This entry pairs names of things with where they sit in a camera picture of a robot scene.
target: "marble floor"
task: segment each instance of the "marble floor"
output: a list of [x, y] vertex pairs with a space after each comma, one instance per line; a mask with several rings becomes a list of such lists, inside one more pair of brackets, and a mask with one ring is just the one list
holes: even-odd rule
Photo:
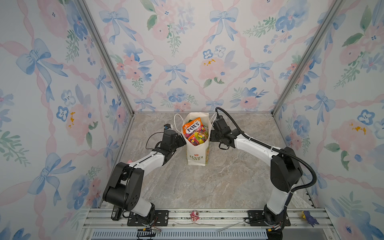
[[[271, 114], [232, 114], [232, 117], [252, 137], [285, 147]], [[232, 122], [224, 118], [234, 129]], [[136, 114], [121, 161], [136, 161], [147, 155], [150, 152], [145, 149], [148, 137], [161, 132], [166, 123], [174, 124], [173, 113]], [[179, 117], [176, 124], [181, 129]], [[161, 139], [162, 134], [154, 135], [148, 148]], [[156, 208], [263, 208], [273, 186], [270, 168], [249, 153], [233, 148], [221, 150], [217, 142], [210, 144], [206, 166], [188, 165], [186, 147], [178, 149], [167, 164], [144, 177], [141, 196]], [[288, 207], [312, 207], [305, 189], [294, 194]]]

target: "black mounting plate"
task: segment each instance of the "black mounting plate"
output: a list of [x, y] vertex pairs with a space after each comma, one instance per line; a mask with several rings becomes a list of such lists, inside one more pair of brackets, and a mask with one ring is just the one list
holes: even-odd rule
[[[155, 218], [156, 222], [151, 223], [157, 227], [166, 227], [168, 225], [168, 210], [155, 210]], [[138, 217], [137, 214], [133, 212], [129, 213], [127, 226], [129, 227], [145, 227], [148, 226], [148, 222], [143, 219], [143, 217]]]
[[[263, 219], [263, 210], [248, 210], [248, 218], [252, 222], [255, 219]], [[289, 227], [291, 225], [291, 222], [289, 221], [289, 218], [287, 216], [287, 219], [285, 220], [285, 226]], [[251, 227], [264, 227], [268, 226], [264, 221], [260, 222], [252, 222]]]

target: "white paper bag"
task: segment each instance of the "white paper bag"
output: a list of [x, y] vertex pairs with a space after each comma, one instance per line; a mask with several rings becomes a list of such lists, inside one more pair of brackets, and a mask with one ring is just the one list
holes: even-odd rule
[[187, 160], [189, 165], [199, 165], [205, 166], [208, 163], [208, 154], [209, 154], [209, 137], [211, 134], [212, 124], [209, 120], [208, 113], [189, 113], [187, 117], [183, 120], [183, 125], [188, 123], [189, 120], [195, 120], [196, 118], [201, 118], [201, 122], [205, 127], [208, 127], [208, 139], [205, 143], [199, 144], [197, 146], [193, 145], [188, 139], [184, 136], [182, 127], [179, 128], [181, 135], [183, 135], [185, 141], [187, 142]]

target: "vent grille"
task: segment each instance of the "vent grille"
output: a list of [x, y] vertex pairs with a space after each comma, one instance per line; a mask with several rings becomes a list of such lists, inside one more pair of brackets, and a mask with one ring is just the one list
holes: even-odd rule
[[[149, 232], [138, 232], [137, 229], [95, 229], [91, 239], [150, 239]], [[265, 229], [162, 229], [152, 239], [268, 239]]]

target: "enclosure wall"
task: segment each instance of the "enclosure wall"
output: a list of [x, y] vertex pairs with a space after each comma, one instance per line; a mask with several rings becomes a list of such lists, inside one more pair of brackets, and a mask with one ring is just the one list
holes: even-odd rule
[[[340, 237], [384, 239], [384, 1], [346, 0], [275, 118]], [[307, 182], [311, 180], [306, 171]]]
[[333, 1], [85, 2], [134, 111], [260, 112]]
[[130, 118], [72, 1], [0, 1], [0, 29], [0, 239], [76, 239]]

